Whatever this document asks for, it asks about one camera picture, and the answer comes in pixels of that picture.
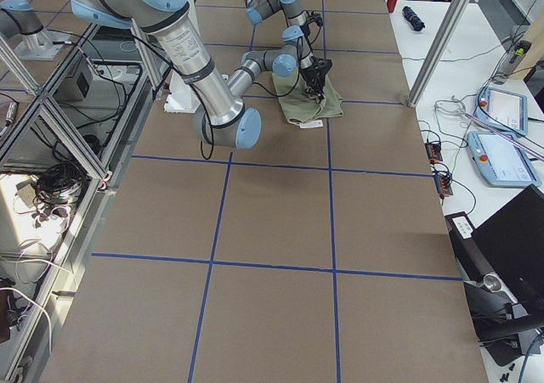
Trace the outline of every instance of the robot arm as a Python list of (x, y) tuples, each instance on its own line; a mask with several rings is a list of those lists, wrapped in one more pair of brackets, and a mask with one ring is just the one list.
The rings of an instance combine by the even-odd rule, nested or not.
[(201, 97), (206, 118), (198, 131), (209, 131), (210, 122), (216, 145), (251, 148), (257, 142), (260, 115), (246, 109), (241, 93), (231, 92), (221, 77), (189, 19), (188, 0), (71, 0), (71, 5), (76, 16), (89, 22), (129, 29), (134, 19), (144, 33), (156, 37), (184, 82)]
[(321, 27), (323, 19), (318, 14), (305, 11), (301, 0), (244, 0), (244, 3), (247, 7), (247, 17), (254, 25), (283, 10), (289, 25), (302, 29), (309, 51), (301, 59), (300, 74), (308, 87), (307, 93), (321, 101), (324, 98), (326, 74), (331, 69), (332, 62), (314, 56), (309, 41), (309, 26), (315, 22)]
[(53, 46), (47, 29), (38, 19), (26, 0), (4, 0), (0, 2), (0, 34), (7, 40), (21, 34), (33, 53)]
[(6, 39), (17, 34), (29, 36), (43, 31), (42, 22), (25, 0), (4, 0), (0, 2), (0, 33)]

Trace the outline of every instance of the white label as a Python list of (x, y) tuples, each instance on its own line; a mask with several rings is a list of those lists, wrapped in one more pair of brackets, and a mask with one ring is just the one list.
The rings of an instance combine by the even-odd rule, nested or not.
[(454, 217), (453, 224), (456, 225), (457, 230), (464, 239), (470, 239), (472, 237), (473, 228), (466, 217)]
[(163, 43), (168, 56), (176, 65), (189, 62), (201, 51), (198, 40), (189, 29), (183, 29), (179, 35)]
[(313, 120), (308, 122), (299, 122), (297, 124), (300, 128), (319, 128), (323, 127), (323, 121), (322, 120)]

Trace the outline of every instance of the black cable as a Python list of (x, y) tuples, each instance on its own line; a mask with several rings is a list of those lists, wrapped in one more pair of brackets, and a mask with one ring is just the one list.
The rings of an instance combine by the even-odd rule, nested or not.
[(201, 155), (202, 155), (202, 158), (204, 158), (206, 161), (209, 161), (209, 160), (212, 159), (213, 151), (215, 149), (215, 137), (213, 136), (212, 119), (210, 118), (210, 114), (207, 112), (207, 107), (204, 104), (204, 100), (202, 100), (202, 97), (201, 97), (198, 89), (196, 88), (196, 86), (194, 84), (190, 84), (189, 86), (190, 86), (190, 88), (193, 89), (193, 92), (195, 92), (196, 97), (198, 98), (198, 101), (201, 102), (202, 108), (204, 109), (204, 114), (206, 115), (207, 123), (210, 126), (210, 134), (211, 134), (211, 137), (212, 137), (211, 138), (212, 143), (210, 145), (212, 145), (212, 147), (210, 148), (210, 152), (209, 152), (208, 155), (204, 155), (204, 143), (203, 143), (203, 141), (201, 141)]
[(48, 147), (49, 149), (53, 149), (53, 145), (50, 144), (48, 141), (46, 141), (44, 138), (42, 138), (40, 136), (40, 134), (37, 133), (37, 131), (34, 129), (34, 127), (31, 127), (31, 131), (34, 132), (34, 135), (36, 136), (37, 139), (40, 140), (40, 142), (45, 145), (46, 147)]
[(11, 101), (15, 102), (15, 103), (19, 103), (16, 99), (14, 99), (13, 97), (11, 96), (8, 96), (7, 94), (4, 94), (4, 93), (0, 93), (0, 96), (4, 96), (4, 97), (7, 97), (8, 99), (10, 99)]
[(266, 93), (268, 93), (269, 95), (271, 95), (272, 97), (276, 99), (280, 99), (282, 97), (286, 97), (289, 94), (291, 94), (293, 90), (297, 87), (298, 81), (300, 80), (300, 62), (302, 61), (302, 53), (300, 53), (300, 45), (302, 44), (302, 42), (303, 42), (303, 38), (299, 37), (297, 39), (297, 80), (295, 81), (295, 84), (293, 84), (292, 87), (287, 91), (287, 93), (283, 93), (283, 94), (272, 93), (270, 92), (270, 90), (268, 90), (268, 88), (266, 88), (259, 82), (253, 82), (252, 84), (261, 87)]
[(525, 13), (525, 17), (523, 18), (523, 20), (521, 21), (521, 23), (518, 25), (518, 29), (516, 29), (516, 31), (513, 33), (512, 43), (510, 44), (510, 47), (508, 48), (507, 53), (510, 51), (510, 49), (513, 47), (513, 45), (516, 43), (516, 36), (518, 35), (519, 29), (520, 29), (521, 26), (527, 21), (527, 17), (529, 16), (529, 12), (530, 12), (530, 11), (533, 9), (533, 7), (535, 6), (536, 1), (538, 1), (538, 0), (533, 1), (533, 3), (530, 5), (529, 9), (527, 10), (527, 13)]
[[(493, 120), (494, 122), (496, 122), (497, 124), (499, 124), (500, 126), (503, 126), (505, 127), (509, 132), (512, 131), (512, 128), (507, 126), (506, 124), (502, 124), (500, 121), (498, 121), (496, 118), (493, 118), (491, 115), (489, 115), (483, 108), (481, 105), (479, 105), (479, 103), (477, 102), (476, 103), (478, 105), (478, 108), (479, 110), (484, 113), (490, 120)], [(544, 146), (540, 145), (539, 143), (533, 141), (532, 139), (530, 138), (527, 138), (527, 137), (524, 137), (526, 141), (530, 142), (531, 144), (537, 146), (538, 148), (540, 149), (544, 149)]]
[(320, 29), (317, 30), (317, 35), (315, 35), (314, 40), (309, 43), (309, 46), (312, 46), (315, 43), (315, 41), (317, 41), (317, 38), (320, 37), (320, 33), (321, 33), (322, 28), (323, 28), (323, 26), (320, 26)]
[[(494, 46), (493, 48), (489, 49), (489, 50), (486, 50), (485, 52), (482, 52), (481, 54), (475, 54), (474, 56), (471, 56), (470, 58), (460, 58), (460, 59), (441, 59), (439, 60), (439, 62), (450, 62), (450, 63), (455, 63), (455, 62), (466, 62), (468, 60), (472, 60), (472, 59), (475, 59), (475, 58), (478, 58), (479, 56), (483, 56), (485, 54), (489, 54), (491, 52), (493, 52), (494, 50), (500, 48), (502, 46), (504, 42), (501, 42), (499, 43), (497, 46)], [(425, 60), (426, 58), (420, 58), (420, 59), (415, 59), (415, 58), (402, 58), (402, 59), (408, 59), (408, 60)]]
[(463, 188), (465, 188), (468, 191), (468, 193), (470, 193), (470, 195), (472, 195), (472, 197), (474, 199), (473, 207), (470, 209), (470, 211), (467, 212), (467, 216), (470, 215), (474, 211), (474, 209), (476, 209), (476, 195), (467, 186), (463, 185), (459, 181), (456, 181), (454, 178), (452, 178), (451, 181), (457, 183), (460, 186), (462, 186)]
[(81, 109), (77, 108), (77, 107), (76, 107), (75, 105), (73, 105), (73, 104), (66, 103), (66, 102), (64, 102), (64, 101), (58, 101), (57, 103), (62, 104), (62, 105), (67, 105), (68, 107), (70, 107), (71, 109), (73, 109), (75, 112), (81, 114), (82, 116), (84, 116), (85, 118), (87, 118), (87, 119), (90, 120), (90, 121), (99, 122), (99, 120), (96, 120), (95, 118), (91, 117), (90, 115), (85, 114), (83, 111), (81, 111)]
[[(100, 51), (98, 50), (98, 48), (94, 45), (93, 41), (91, 41), (89, 38), (83, 36), (83, 35), (79, 35), (77, 33), (74, 33), (74, 32), (66, 32), (66, 31), (58, 31), (58, 30), (55, 30), (55, 29), (49, 29), (51, 32), (58, 32), (58, 33), (65, 33), (67, 35), (72, 35), (74, 37), (79, 37), (80, 39), (83, 39), (86, 43), (88, 43), (89, 45), (91, 45), (91, 47), (94, 49), (94, 51), (96, 52), (96, 54), (100, 57), (100, 59), (106, 64), (107, 62), (105, 61), (104, 59), (104, 56), (102, 56), (102, 54), (100, 53)], [(124, 93), (124, 96), (125, 96), (125, 101), (127, 101), (127, 91), (125, 90), (125, 86), (123, 84), (121, 84), (120, 82), (116, 82), (115, 80), (112, 80), (112, 79), (109, 79), (105, 76), (102, 76), (100, 74), (97, 75), (99, 78), (103, 79), (103, 80), (106, 80), (108, 82), (112, 82), (114, 84), (114, 88), (117, 92), (117, 97), (119, 99), (119, 103), (120, 103), (120, 107), (121, 107), (121, 98), (120, 98), (120, 94), (119, 92), (117, 91), (117, 87), (116, 86), (121, 86), (122, 87), (122, 90), (123, 90), (123, 93)]]

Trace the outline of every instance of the silver arm segment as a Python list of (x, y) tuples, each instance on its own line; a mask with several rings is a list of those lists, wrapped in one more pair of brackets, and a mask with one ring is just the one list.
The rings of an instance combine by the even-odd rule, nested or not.
[[(71, 6), (76, 16), (89, 22), (130, 29), (134, 20), (144, 33), (156, 37), (184, 82), (201, 99), (194, 125), (203, 141), (236, 148), (251, 148), (257, 142), (260, 115), (255, 109), (246, 109), (241, 98), (245, 91), (241, 88), (249, 87), (247, 78), (238, 75), (236, 80), (243, 82), (230, 87), (221, 77), (189, 19), (188, 0), (71, 0)], [(279, 69), (293, 61), (296, 69), (296, 59), (288, 59), (287, 53), (276, 57), (281, 55), (285, 58), (278, 60)], [(269, 70), (268, 60), (261, 62), (259, 69)]]

